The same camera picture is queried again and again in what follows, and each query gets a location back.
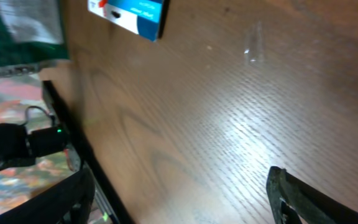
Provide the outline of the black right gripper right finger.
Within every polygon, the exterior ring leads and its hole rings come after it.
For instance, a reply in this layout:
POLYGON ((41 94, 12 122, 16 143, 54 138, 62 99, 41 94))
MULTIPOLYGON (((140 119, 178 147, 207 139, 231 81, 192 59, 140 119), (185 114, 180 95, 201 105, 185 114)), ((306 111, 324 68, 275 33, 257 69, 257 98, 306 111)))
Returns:
POLYGON ((266 190, 276 224, 358 223, 358 212, 277 166, 268 172, 266 190))

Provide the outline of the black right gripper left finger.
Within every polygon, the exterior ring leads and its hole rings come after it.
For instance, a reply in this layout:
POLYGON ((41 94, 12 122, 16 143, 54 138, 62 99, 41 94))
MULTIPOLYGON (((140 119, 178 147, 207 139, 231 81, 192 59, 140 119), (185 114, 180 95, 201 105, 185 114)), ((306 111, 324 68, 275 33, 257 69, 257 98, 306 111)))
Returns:
POLYGON ((87 223, 94 193, 92 174, 83 169, 1 214, 0 224, 87 223))

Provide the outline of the green packaged item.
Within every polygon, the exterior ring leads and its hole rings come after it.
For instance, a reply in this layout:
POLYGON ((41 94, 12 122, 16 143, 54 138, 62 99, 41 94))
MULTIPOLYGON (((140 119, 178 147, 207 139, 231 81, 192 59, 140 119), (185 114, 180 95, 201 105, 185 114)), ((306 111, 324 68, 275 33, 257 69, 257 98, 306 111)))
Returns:
POLYGON ((59 0, 0 0, 0 67, 68 59, 59 0))

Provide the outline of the red packaged item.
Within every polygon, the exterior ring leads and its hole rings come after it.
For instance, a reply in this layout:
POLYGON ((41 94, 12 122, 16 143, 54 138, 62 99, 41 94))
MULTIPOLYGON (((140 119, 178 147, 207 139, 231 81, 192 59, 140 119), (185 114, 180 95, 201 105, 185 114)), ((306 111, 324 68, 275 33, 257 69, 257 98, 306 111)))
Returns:
POLYGON ((169 0, 88 0, 88 10, 152 42, 163 34, 169 0))

